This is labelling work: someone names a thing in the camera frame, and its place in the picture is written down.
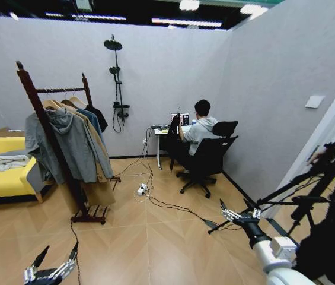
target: baseboard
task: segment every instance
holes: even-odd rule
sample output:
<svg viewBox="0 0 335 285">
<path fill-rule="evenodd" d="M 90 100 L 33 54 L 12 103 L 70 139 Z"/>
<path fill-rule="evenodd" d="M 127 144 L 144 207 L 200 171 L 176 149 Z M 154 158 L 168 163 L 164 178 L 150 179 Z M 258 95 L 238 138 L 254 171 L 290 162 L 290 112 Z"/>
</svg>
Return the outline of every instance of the baseboard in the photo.
<svg viewBox="0 0 335 285">
<path fill-rule="evenodd" d="M 232 179 L 232 177 L 230 177 L 229 174 L 227 174 L 227 172 L 222 171 L 222 174 L 224 174 L 224 176 L 237 188 L 237 190 L 245 197 L 246 200 L 248 200 L 252 204 L 256 204 L 256 202 L 254 202 L 253 199 L 251 199 L 250 196 L 248 194 L 246 194 L 246 192 L 239 186 L 239 184 L 237 184 Z M 284 228 L 282 228 L 280 226 L 280 224 L 276 220 L 274 220 L 273 218 L 267 218 L 266 220 L 274 227 L 274 229 L 281 236 L 287 236 L 287 237 L 289 237 L 294 242 L 294 244 L 296 244 L 297 246 L 299 246 L 299 244 L 290 235 L 288 235 L 288 233 L 284 230 Z"/>
<path fill-rule="evenodd" d="M 160 154 L 160 157 L 168 156 L 168 154 Z M 110 156 L 109 159 L 137 159 L 139 157 L 143 157 L 143 155 L 137 155 L 137 156 Z M 145 157 L 157 157 L 156 154 L 148 154 Z"/>
<path fill-rule="evenodd" d="M 284 228 L 282 228 L 280 226 L 280 224 L 278 224 L 278 222 L 276 220 L 274 220 L 273 218 L 267 218 L 266 219 L 273 227 L 274 229 L 281 235 L 281 236 L 287 236 L 290 238 L 290 240 L 292 240 L 292 242 L 296 245 L 299 246 L 299 244 L 295 241 L 295 239 L 292 238 L 292 236 L 290 236 L 288 234 L 288 232 L 286 232 L 286 230 Z"/>
<path fill-rule="evenodd" d="M 239 186 L 239 184 L 237 184 L 232 177 L 229 176 L 229 174 L 227 174 L 227 172 L 225 172 L 224 170 L 222 171 L 222 174 L 224 174 L 224 176 L 237 188 L 237 190 L 245 197 L 246 200 L 248 200 L 249 202 L 251 202 L 252 204 L 256 204 L 256 202 L 253 201 L 253 199 L 250 198 L 250 196 L 248 194 L 246 194 L 246 192 Z"/>
</svg>

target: gray hoodie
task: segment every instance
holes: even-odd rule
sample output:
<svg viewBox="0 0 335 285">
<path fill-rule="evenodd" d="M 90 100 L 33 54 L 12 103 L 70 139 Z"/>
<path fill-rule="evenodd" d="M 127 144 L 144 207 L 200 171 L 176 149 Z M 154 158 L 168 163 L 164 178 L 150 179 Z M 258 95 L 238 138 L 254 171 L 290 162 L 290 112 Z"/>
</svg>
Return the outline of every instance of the gray hoodie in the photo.
<svg viewBox="0 0 335 285">
<path fill-rule="evenodd" d="M 190 130 L 184 134 L 183 141 L 190 142 L 189 154 L 191 156 L 195 155 L 199 144 L 204 138 L 219 138 L 219 136 L 212 133 L 212 128 L 217 122 L 214 117 L 199 119 Z"/>
<path fill-rule="evenodd" d="M 92 140 L 83 119 L 66 109 L 46 110 L 46 113 L 75 179 L 86 183 L 97 181 L 95 158 L 102 165 L 104 174 L 113 176 L 109 159 L 104 157 L 96 141 Z M 25 146 L 40 163 L 43 180 L 53 176 L 58 184 L 64 183 L 59 162 L 35 113 L 26 119 Z"/>
</svg>

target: wall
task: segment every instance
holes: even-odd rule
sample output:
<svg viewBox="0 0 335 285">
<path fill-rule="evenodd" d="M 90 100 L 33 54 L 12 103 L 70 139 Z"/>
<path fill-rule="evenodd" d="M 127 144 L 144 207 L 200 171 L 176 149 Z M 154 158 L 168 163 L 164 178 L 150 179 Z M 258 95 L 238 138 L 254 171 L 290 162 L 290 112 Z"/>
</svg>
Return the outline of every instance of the wall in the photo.
<svg viewBox="0 0 335 285">
<path fill-rule="evenodd" d="M 130 104 L 124 131 L 112 130 L 114 82 L 108 68 L 114 52 L 103 42 L 114 34 L 123 102 Z M 139 155 L 151 124 L 165 124 L 170 112 L 190 112 L 201 98 L 215 98 L 221 85 L 229 33 L 0 17 L 0 128 L 23 129 L 33 110 L 17 77 L 24 64 L 36 87 L 80 87 L 85 72 L 94 106 L 109 123 L 104 133 L 111 156 Z M 84 98 L 84 93 L 76 94 Z M 64 94 L 54 94 L 62 100 Z M 149 153 L 155 154 L 155 138 Z"/>
<path fill-rule="evenodd" d="M 226 172 L 254 200 L 273 192 L 335 98 L 335 1 L 286 0 L 232 32 L 215 113 L 238 120 Z M 309 96 L 325 95 L 317 110 Z"/>
</svg>

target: electrical outlet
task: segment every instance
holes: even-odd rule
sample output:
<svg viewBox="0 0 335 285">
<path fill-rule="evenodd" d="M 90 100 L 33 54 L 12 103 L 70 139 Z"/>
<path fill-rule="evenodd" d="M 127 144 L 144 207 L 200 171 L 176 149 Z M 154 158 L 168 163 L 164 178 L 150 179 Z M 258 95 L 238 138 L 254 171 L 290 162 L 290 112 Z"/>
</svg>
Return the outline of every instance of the electrical outlet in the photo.
<svg viewBox="0 0 335 285">
<path fill-rule="evenodd" d="M 142 183 L 137 190 L 137 195 L 142 196 L 147 190 L 148 190 L 148 186 L 146 184 Z"/>
</svg>

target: wooden coat rack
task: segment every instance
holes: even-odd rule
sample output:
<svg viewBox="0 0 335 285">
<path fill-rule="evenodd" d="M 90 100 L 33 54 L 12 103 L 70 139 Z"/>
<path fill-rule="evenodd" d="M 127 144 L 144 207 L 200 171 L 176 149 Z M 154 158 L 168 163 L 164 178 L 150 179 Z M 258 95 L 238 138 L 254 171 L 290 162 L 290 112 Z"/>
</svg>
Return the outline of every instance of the wooden coat rack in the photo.
<svg viewBox="0 0 335 285">
<path fill-rule="evenodd" d="M 42 103 L 39 99 L 39 93 L 57 93 L 57 92 L 74 92 L 74 91 L 85 91 L 85 95 L 87 97 L 88 104 L 93 107 L 92 98 L 90 94 L 90 88 L 88 87 L 88 81 L 82 73 L 82 81 L 83 81 L 83 88 L 52 88 L 52 89 L 36 89 L 34 84 L 30 78 L 29 73 L 24 70 L 24 67 L 20 61 L 17 61 L 18 71 L 17 74 L 23 84 L 26 94 L 28 95 L 31 104 L 33 105 L 34 110 L 39 118 L 39 121 L 42 125 L 44 133 L 46 134 L 47 140 L 50 142 L 50 145 L 53 148 L 56 158 L 60 164 L 60 168 L 62 169 L 63 176 L 66 180 L 67 186 L 69 191 L 71 192 L 76 204 L 78 205 L 80 211 L 76 213 L 73 217 L 71 217 L 71 221 L 73 222 L 96 222 L 104 224 L 106 222 L 105 213 L 107 211 L 107 207 L 105 207 L 103 214 L 101 216 L 96 216 L 97 210 L 99 205 L 94 210 L 94 214 L 89 213 L 89 208 L 87 208 L 84 204 L 84 198 L 82 196 L 80 183 L 78 180 L 74 179 L 72 176 L 71 170 L 67 164 L 66 158 L 63 155 L 63 151 L 60 148 L 60 145 L 55 137 L 53 129 L 51 127 L 49 117 L 47 116 L 46 112 L 43 109 Z M 116 187 L 118 182 L 121 182 L 121 178 L 118 176 L 113 176 L 111 181 L 116 181 L 114 184 L 114 188 Z"/>
</svg>

